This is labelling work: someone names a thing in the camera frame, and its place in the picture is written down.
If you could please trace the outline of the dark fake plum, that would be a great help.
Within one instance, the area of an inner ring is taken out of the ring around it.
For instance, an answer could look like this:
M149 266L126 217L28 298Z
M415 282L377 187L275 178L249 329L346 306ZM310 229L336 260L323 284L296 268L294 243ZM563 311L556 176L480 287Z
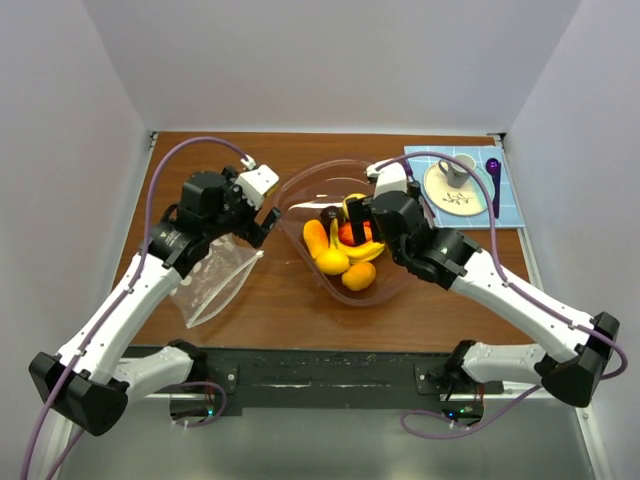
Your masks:
M341 226L345 222L345 215L342 207L330 205L320 212L320 222L326 229L331 227L334 220L338 222L338 226Z

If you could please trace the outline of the orange fake fruit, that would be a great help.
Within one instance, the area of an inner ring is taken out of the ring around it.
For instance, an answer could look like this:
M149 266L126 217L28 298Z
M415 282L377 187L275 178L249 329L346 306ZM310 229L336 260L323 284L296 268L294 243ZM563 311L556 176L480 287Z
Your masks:
M365 221L363 224L365 240L357 241L353 234L352 225L350 222L345 222L342 226L339 227L338 230L338 238L339 241L347 246L360 246L364 243L370 242L373 240L373 234L371 229L371 222Z

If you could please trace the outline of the yellow fake banana bunch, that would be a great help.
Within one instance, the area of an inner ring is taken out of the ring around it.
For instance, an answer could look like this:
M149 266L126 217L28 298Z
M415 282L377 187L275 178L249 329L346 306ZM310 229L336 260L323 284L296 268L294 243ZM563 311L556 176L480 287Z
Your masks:
M344 211L345 222L350 222L347 219L346 201L353 197L364 198L365 195L362 193L352 193L344 198L341 207L343 208L343 211ZM359 263L359 262L372 261L384 252L385 244L381 242L376 242L374 240L364 243L363 245L360 245L360 246L355 246L355 247L342 244L338 238L339 227L340 226L338 226L338 222L334 220L331 224L331 227L327 229L328 237L329 237L329 245L341 250L345 255L348 256L352 264Z

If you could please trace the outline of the yellow fake lemon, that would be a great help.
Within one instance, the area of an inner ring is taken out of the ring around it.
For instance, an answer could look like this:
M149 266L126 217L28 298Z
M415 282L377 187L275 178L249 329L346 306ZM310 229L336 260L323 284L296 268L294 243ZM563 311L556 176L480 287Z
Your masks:
M341 275L350 267L350 260L341 250L329 248L317 256L315 264L325 275Z

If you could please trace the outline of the clear zip top bag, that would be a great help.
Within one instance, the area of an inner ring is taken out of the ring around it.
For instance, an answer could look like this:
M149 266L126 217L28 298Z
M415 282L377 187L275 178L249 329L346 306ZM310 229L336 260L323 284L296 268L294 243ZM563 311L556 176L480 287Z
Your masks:
M263 250L239 246L231 235L213 240L205 257L170 292L185 326L199 326L224 310L263 255Z

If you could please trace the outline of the yellow fake mango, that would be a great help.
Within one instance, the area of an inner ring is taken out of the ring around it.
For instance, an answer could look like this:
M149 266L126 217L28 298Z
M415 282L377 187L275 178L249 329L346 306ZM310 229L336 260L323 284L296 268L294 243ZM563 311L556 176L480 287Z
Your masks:
M312 259L329 248L329 239L322 223L311 219L304 224L303 240Z

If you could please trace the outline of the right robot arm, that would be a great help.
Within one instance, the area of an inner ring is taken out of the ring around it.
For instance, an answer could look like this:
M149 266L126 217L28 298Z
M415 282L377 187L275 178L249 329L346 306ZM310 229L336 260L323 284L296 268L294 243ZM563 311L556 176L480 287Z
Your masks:
M374 239L390 249L395 264L476 301L531 339L529 345L460 342L439 376L452 390L466 393L477 384L511 381L539 385L574 407L591 403L619 332L614 316L569 307L502 269L465 234L432 226L407 193L350 199L346 208L356 237L370 222Z

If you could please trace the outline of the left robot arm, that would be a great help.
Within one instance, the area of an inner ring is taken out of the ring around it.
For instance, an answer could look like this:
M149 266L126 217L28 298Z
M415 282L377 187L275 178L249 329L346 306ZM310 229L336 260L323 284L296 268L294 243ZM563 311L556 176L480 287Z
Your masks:
M207 356L183 340L119 362L156 307L205 258L212 241L233 234L258 248L280 218L272 208L255 221L278 175L260 165L243 173L200 171L183 184L150 230L125 276L88 323L56 354L37 354L29 373L43 401L93 436L109 431L128 405L173 385L196 392L208 377Z

